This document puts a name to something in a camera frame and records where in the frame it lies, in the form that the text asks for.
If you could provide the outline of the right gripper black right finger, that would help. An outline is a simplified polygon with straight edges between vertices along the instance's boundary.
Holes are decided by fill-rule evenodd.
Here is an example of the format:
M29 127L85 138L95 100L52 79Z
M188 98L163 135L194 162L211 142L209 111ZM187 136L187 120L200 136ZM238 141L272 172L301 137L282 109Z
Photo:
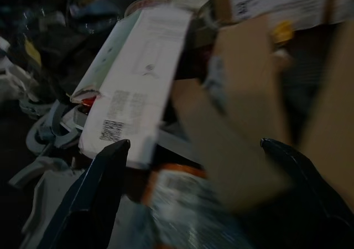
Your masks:
M353 212L311 160L275 139L263 138L260 146L290 176L306 202L306 208L317 216L306 247L353 248Z

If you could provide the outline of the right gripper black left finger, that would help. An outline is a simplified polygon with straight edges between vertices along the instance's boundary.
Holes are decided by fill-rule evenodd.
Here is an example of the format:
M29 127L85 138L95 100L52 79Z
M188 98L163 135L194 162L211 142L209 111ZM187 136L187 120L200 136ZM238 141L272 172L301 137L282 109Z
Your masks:
M130 141L97 154L66 192L38 248L107 248L124 188Z

